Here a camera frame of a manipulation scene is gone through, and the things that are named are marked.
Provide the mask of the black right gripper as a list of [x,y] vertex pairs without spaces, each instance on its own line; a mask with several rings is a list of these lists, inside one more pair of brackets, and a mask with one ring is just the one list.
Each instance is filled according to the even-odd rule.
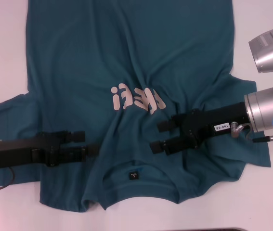
[[159,122],[157,128],[159,132],[179,128],[181,135],[151,142],[150,149],[153,154],[165,153],[166,155],[195,149],[208,138],[230,134],[233,122],[238,125],[248,122],[244,102],[209,111],[194,109],[188,114],[172,115],[169,120]]

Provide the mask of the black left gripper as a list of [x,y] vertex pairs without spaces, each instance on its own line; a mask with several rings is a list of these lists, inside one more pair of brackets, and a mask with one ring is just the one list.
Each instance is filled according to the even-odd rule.
[[[56,155],[61,144],[85,141],[85,131],[39,132],[31,138],[0,141],[0,168],[35,163],[52,167],[58,164]],[[97,144],[63,148],[60,163],[85,162],[89,157],[98,156],[99,151]]]

